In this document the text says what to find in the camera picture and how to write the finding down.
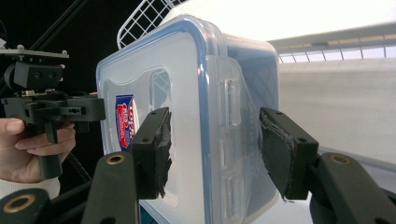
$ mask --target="white wall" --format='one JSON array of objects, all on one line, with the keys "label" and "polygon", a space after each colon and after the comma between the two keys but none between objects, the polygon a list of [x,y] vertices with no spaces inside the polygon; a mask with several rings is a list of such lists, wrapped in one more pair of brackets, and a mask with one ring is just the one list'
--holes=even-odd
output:
[{"label": "white wall", "polygon": [[223,33],[276,40],[396,21],[396,0],[189,0],[164,21],[188,13]]},{"label": "white wall", "polygon": [[279,66],[280,109],[329,147],[396,163],[396,59]]}]

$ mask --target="plastic food container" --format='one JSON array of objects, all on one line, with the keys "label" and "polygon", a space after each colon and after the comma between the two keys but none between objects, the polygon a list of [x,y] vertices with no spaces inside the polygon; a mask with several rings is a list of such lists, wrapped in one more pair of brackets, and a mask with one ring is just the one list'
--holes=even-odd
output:
[{"label": "plastic food container", "polygon": [[[157,221],[243,223],[274,198],[273,188],[254,186],[267,175],[259,109],[278,109],[276,67],[268,43],[223,34],[192,16],[169,21],[98,64],[105,153],[121,150],[118,97],[133,96],[134,106],[125,109],[137,126],[156,108],[172,112],[165,197],[141,201]],[[266,200],[252,204],[262,195]]]}]

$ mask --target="label sticker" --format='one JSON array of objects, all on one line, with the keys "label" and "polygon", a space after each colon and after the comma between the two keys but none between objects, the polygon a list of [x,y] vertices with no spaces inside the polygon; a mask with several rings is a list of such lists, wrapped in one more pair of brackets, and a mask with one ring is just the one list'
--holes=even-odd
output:
[{"label": "label sticker", "polygon": [[138,129],[136,106],[133,95],[119,95],[116,97],[116,122],[120,147],[125,151],[131,145]]}]

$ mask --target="black backdrop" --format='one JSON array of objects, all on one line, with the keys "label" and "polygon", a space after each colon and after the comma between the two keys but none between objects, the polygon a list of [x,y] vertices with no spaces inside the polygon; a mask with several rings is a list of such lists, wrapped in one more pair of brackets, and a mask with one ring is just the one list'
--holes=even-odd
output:
[{"label": "black backdrop", "polygon": [[[7,29],[7,46],[15,49],[23,44],[29,49],[37,39],[73,4],[73,0],[0,0],[0,20]],[[61,91],[96,91],[95,69],[99,61],[115,52],[116,36],[123,22],[140,1],[91,0],[67,26],[44,48],[44,51],[67,50]],[[0,58],[0,69],[7,60]],[[103,156],[99,122],[90,124],[89,133],[77,134],[73,154],[90,175]],[[62,192],[81,182],[67,162],[60,177]]]}]

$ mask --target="white wire basket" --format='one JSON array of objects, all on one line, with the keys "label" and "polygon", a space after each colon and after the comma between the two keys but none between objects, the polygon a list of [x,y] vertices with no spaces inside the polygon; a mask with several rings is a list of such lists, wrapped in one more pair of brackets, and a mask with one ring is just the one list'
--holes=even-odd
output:
[{"label": "white wire basket", "polygon": [[160,25],[168,12],[187,0],[143,0],[117,34],[119,49]]}]

